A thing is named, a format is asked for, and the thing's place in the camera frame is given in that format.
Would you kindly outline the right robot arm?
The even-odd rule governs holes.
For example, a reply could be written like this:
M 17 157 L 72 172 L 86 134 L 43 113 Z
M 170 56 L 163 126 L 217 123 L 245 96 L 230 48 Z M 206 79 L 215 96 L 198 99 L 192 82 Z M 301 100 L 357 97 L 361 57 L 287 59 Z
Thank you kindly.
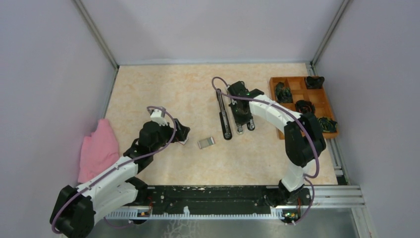
M 254 130 L 254 116 L 264 119 L 283 133 L 289 165 L 279 181 L 273 203 L 292 204 L 303 188 L 304 179 L 316 178 L 319 174 L 319 156 L 326 149 L 326 143 L 317 118 L 311 113 L 292 111 L 271 100 L 259 89 L 250 91 L 243 81 L 228 85 L 226 90 L 238 133 L 243 133 L 244 125 Z M 315 168 L 313 175 L 309 175 L 311 168 Z

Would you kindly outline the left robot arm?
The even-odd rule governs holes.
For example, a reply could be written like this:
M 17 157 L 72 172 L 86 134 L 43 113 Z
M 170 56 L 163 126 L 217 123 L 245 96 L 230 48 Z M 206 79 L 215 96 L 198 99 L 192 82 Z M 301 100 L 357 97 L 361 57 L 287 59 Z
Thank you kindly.
M 85 238 L 99 220 L 115 209 L 130 203 L 145 204 L 148 186 L 136 175 L 169 143 L 188 140 L 191 129 L 178 119 L 173 121 L 174 126 L 153 120 L 144 123 L 139 137 L 117 162 L 85 183 L 63 187 L 50 217 L 52 231 L 68 238 Z

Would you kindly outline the red white staple box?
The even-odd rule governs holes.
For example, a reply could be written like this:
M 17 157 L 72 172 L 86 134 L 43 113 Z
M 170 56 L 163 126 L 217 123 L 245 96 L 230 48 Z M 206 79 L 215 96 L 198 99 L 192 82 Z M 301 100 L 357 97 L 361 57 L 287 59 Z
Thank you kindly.
M 181 143 L 182 145 L 185 145 L 186 143 L 187 143 L 187 141 L 188 141 L 188 138 L 186 138 L 185 140 L 183 140 L 183 141 L 180 141 L 179 143 Z

